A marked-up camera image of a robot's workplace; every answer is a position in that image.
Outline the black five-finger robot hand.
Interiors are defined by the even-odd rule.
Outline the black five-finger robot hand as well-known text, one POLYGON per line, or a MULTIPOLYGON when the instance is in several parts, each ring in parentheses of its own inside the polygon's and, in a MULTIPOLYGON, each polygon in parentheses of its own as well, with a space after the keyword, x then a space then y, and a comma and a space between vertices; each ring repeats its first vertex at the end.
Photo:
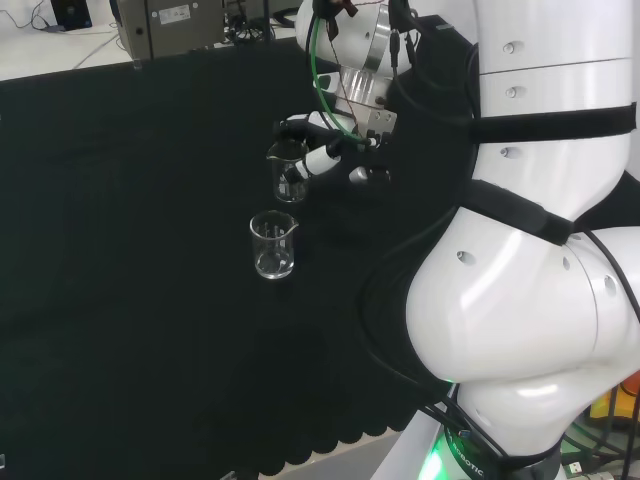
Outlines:
POLYGON ((328 174, 338 167, 345 151, 362 148, 363 152, 370 153, 386 142, 387 133, 352 139, 341 127, 354 134, 356 122, 344 115, 337 115, 336 120, 332 120, 328 113, 319 111, 276 122, 274 135, 278 141, 298 141, 307 148, 300 159, 294 160, 294 173, 286 174, 285 178, 300 183, 328 174))

